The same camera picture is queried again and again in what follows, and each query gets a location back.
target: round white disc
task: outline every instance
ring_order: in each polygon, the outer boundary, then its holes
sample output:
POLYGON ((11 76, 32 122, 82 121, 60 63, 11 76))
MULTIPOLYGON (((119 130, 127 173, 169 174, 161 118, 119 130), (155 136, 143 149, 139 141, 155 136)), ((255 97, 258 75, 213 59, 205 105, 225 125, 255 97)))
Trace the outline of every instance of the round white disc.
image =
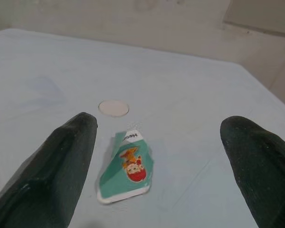
POLYGON ((112 117, 120 117, 129 112, 129 105, 118 100, 103 101, 98 108, 102 114, 112 117))

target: red cartoon figure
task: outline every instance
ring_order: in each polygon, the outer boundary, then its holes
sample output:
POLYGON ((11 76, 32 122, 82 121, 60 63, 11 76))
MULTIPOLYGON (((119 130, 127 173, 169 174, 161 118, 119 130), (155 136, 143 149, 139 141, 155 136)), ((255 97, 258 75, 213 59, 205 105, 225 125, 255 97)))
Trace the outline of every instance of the red cartoon figure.
POLYGON ((146 178, 147 172, 142 166, 142 157, 140 155, 137 158, 134 156, 137 150, 138 147, 130 148, 120 157, 125 159, 123 168, 125 169, 128 178, 134 182, 141 182, 146 178))

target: folded paper packet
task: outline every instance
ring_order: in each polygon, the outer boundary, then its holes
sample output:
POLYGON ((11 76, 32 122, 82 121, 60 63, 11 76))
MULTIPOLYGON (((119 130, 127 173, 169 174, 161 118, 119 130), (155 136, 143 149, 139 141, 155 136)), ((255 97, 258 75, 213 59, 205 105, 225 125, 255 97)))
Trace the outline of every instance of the folded paper packet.
POLYGON ((102 174, 97 199, 103 204, 146 193, 151 185, 153 160, 137 130, 117 133, 112 160, 102 174))

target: light blue table surface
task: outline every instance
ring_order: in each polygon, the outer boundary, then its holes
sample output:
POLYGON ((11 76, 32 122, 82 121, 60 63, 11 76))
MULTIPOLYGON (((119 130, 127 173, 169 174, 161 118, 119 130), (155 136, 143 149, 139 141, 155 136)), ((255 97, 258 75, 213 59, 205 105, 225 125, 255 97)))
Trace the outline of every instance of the light blue table surface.
POLYGON ((70 228, 257 228, 233 177, 219 127, 245 116, 285 140, 285 105, 233 63, 8 29, 0 32, 0 190, 68 119, 98 121, 70 228), (107 99, 130 112, 98 111, 107 99), (96 182, 116 132, 138 129, 152 150, 150 191, 112 205, 96 182))

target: white wall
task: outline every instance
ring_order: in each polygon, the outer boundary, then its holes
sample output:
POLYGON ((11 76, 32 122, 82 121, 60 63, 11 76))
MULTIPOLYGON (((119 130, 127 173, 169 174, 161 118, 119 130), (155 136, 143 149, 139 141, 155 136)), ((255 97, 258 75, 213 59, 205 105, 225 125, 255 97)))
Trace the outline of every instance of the white wall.
POLYGON ((229 3, 230 0, 0 0, 0 17, 9 18, 14 28, 240 63, 285 101, 285 38, 223 25, 229 3), (3 5, 12 7, 12 12, 3 5))

